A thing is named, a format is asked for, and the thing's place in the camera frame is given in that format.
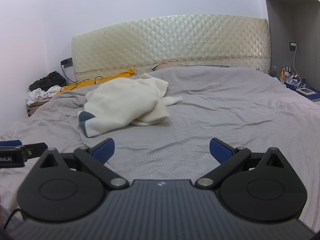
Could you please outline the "white crumpled cloth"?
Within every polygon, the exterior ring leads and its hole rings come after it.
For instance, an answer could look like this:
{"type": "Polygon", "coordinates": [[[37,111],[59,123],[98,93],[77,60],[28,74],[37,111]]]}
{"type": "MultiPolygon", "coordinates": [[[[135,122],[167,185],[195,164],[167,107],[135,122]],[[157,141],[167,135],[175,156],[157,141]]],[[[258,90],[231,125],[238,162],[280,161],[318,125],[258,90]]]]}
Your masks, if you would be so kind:
{"type": "Polygon", "coordinates": [[[33,103],[37,103],[45,99],[52,98],[56,93],[60,91],[61,88],[62,87],[55,85],[53,87],[50,87],[47,91],[44,91],[41,88],[37,88],[31,92],[28,92],[25,100],[26,104],[30,106],[33,103]]]}

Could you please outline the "grey wall cabinet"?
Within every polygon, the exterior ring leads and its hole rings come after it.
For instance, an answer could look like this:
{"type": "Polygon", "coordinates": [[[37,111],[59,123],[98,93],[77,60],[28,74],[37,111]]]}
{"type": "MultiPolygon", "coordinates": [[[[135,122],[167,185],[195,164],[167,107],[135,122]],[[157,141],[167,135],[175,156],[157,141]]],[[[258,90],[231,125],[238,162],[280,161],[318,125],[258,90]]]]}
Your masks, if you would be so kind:
{"type": "Polygon", "coordinates": [[[266,0],[271,33],[271,66],[296,69],[301,78],[319,89],[319,0],[266,0]]]}

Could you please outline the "brown cardboard box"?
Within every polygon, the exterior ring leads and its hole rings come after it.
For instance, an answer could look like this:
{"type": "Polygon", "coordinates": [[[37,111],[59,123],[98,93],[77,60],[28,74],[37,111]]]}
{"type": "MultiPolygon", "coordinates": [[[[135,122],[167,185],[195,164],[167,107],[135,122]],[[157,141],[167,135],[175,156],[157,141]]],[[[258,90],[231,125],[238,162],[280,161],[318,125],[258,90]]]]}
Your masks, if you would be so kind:
{"type": "Polygon", "coordinates": [[[48,103],[50,101],[50,98],[44,99],[42,101],[38,101],[35,102],[33,104],[31,104],[30,106],[27,107],[27,115],[28,117],[31,117],[39,107],[41,107],[42,105],[48,103]]]}

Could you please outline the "cream quilted headboard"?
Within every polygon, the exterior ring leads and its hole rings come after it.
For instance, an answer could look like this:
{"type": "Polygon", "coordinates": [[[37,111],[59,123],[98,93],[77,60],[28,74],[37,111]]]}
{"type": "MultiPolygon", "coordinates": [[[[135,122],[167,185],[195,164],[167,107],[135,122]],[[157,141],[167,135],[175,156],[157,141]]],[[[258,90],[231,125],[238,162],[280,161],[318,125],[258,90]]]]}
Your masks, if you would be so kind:
{"type": "Polygon", "coordinates": [[[271,37],[262,18],[173,15],[118,23],[72,38],[78,80],[112,76],[129,68],[142,74],[156,65],[242,66],[267,73],[271,37]]]}

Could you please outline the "white device on nightstand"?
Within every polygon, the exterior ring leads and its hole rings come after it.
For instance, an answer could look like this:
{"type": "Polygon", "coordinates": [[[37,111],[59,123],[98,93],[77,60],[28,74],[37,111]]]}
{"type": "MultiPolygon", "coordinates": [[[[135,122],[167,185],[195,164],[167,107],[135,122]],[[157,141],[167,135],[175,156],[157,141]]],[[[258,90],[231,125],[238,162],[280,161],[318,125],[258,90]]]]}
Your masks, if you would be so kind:
{"type": "Polygon", "coordinates": [[[297,88],[296,91],[299,92],[299,93],[302,93],[302,94],[304,94],[306,96],[310,96],[310,95],[316,94],[315,91],[313,91],[311,89],[308,89],[308,88],[297,88]]]}

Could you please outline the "black clothes pile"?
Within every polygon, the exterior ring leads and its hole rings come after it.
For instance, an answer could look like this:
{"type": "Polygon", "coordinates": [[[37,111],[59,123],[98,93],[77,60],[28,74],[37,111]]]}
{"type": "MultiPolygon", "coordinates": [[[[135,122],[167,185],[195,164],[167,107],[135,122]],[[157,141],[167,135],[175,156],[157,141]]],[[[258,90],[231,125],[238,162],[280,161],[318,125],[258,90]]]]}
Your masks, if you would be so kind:
{"type": "Polygon", "coordinates": [[[53,86],[64,87],[65,85],[67,85],[65,78],[60,73],[54,71],[32,83],[29,86],[29,90],[32,92],[33,90],[40,88],[44,91],[47,91],[53,86]]]}

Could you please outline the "pink pillow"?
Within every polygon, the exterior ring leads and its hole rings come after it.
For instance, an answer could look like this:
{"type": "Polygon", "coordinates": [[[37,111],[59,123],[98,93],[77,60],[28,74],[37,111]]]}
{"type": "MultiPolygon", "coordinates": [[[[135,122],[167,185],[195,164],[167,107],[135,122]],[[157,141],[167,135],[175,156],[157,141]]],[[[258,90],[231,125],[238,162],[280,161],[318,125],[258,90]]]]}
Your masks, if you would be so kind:
{"type": "Polygon", "coordinates": [[[187,67],[220,67],[220,68],[230,68],[229,65],[216,65],[216,64],[196,64],[196,65],[187,65],[187,64],[169,64],[162,63],[154,66],[153,71],[163,70],[168,68],[187,68],[187,67]]]}

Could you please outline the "yellow garment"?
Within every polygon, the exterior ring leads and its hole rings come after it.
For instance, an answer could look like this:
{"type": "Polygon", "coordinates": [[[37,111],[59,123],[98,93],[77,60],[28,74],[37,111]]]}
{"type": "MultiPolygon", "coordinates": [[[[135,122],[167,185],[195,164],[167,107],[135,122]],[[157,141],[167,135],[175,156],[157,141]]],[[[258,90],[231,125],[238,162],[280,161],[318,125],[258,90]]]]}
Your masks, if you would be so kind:
{"type": "Polygon", "coordinates": [[[62,87],[60,89],[60,91],[58,93],[56,93],[55,95],[59,95],[63,92],[77,90],[79,88],[102,84],[107,81],[119,78],[119,77],[130,78],[130,77],[135,76],[136,74],[137,74],[137,72],[134,68],[129,68],[128,70],[126,70],[124,72],[120,72],[119,74],[112,75],[112,76],[107,76],[107,77],[97,76],[94,79],[84,79],[82,81],[76,81],[76,82],[73,82],[69,85],[66,85],[65,87],[62,87]]]}

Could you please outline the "grey bed cover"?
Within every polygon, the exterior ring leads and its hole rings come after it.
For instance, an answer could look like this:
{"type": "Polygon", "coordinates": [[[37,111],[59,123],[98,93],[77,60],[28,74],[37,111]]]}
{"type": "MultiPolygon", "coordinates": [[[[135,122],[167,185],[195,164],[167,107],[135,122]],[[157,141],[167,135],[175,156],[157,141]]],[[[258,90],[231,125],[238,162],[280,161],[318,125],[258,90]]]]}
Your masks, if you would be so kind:
{"type": "Polygon", "coordinates": [[[182,97],[160,124],[87,138],[78,112],[95,90],[90,86],[55,96],[31,117],[14,122],[1,139],[44,142],[65,153],[112,138],[116,150],[106,166],[127,180],[195,180],[217,166],[209,153],[213,137],[254,152],[277,147],[308,192],[301,221],[319,230],[318,104],[252,68],[167,68],[152,75],[168,82],[168,96],[182,97]]]}

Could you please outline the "black wall socket left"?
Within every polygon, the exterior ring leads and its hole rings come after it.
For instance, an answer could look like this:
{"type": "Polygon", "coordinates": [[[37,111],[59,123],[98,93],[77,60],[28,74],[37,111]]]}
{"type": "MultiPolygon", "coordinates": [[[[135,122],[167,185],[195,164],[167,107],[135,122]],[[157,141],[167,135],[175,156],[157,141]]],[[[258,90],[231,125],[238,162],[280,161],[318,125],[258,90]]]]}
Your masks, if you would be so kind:
{"type": "Polygon", "coordinates": [[[68,68],[68,67],[72,67],[73,66],[73,60],[72,58],[67,58],[67,59],[64,59],[60,62],[61,66],[63,68],[68,68]]]}

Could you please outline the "white sweater with blue stripes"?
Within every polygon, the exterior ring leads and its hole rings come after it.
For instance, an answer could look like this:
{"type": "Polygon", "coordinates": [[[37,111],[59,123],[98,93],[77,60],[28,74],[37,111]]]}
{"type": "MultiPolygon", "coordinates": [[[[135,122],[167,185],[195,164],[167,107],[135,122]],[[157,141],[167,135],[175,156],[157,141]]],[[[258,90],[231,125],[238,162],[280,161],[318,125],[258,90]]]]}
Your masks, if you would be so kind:
{"type": "Polygon", "coordinates": [[[146,73],[137,79],[119,77],[86,94],[84,110],[78,112],[79,127],[97,137],[127,125],[152,126],[170,118],[168,106],[183,101],[166,96],[169,83],[146,73]]]}

